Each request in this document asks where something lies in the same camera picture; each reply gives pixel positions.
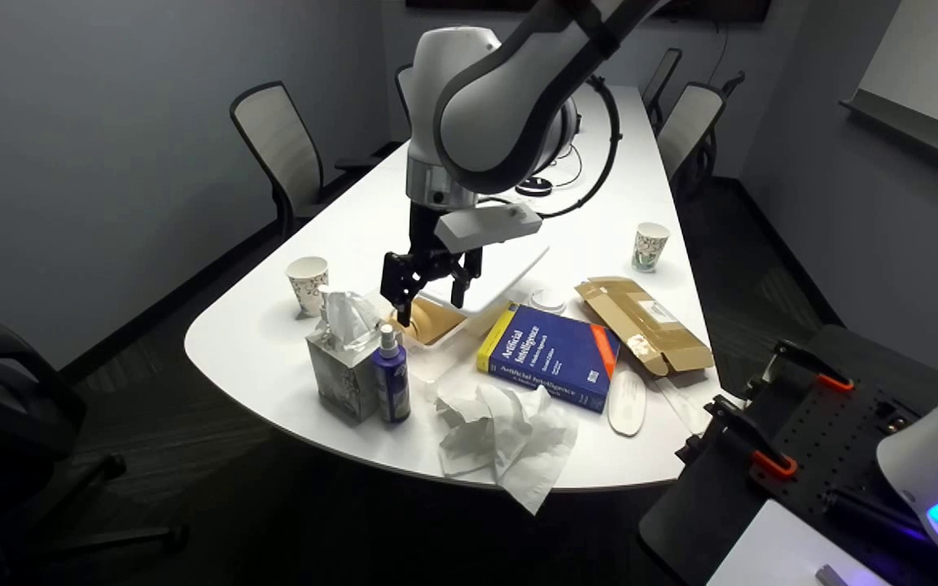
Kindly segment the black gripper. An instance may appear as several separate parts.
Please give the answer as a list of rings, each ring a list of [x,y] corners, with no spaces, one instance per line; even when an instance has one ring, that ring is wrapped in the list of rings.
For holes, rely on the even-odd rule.
[[[410,248],[405,254],[388,249],[380,266],[380,289],[396,294],[396,321],[410,325],[413,294],[430,281],[453,276],[449,303],[461,308],[469,283],[483,273],[483,249],[453,254],[437,236],[440,211],[410,204]]]

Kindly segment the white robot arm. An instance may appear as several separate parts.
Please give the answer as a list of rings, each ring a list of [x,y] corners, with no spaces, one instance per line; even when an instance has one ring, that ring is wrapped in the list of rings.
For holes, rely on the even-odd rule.
[[[554,149],[554,119],[623,38],[669,0],[536,0],[507,38],[488,26],[437,26],[416,38],[407,108],[410,200],[405,254],[388,249],[380,297],[410,321],[413,297],[454,276],[466,298],[483,249],[536,233],[540,215],[522,200],[483,204],[532,175]]]

